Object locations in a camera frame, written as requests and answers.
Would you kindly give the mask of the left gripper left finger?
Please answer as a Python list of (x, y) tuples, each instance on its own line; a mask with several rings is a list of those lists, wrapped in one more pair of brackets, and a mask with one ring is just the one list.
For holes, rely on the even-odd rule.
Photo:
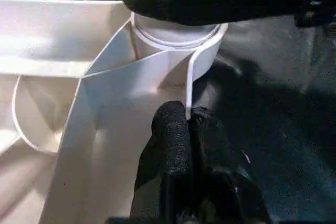
[(153, 117), (139, 159), (130, 216), (176, 223), (190, 205), (192, 177), (185, 107), (180, 101), (165, 102)]

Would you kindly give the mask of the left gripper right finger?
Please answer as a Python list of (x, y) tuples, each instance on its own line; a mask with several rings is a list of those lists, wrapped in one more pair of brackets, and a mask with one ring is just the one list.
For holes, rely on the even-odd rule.
[(200, 223), (270, 223), (248, 156), (231, 143), (222, 121), (196, 107), (189, 120), (194, 152), (196, 197)]

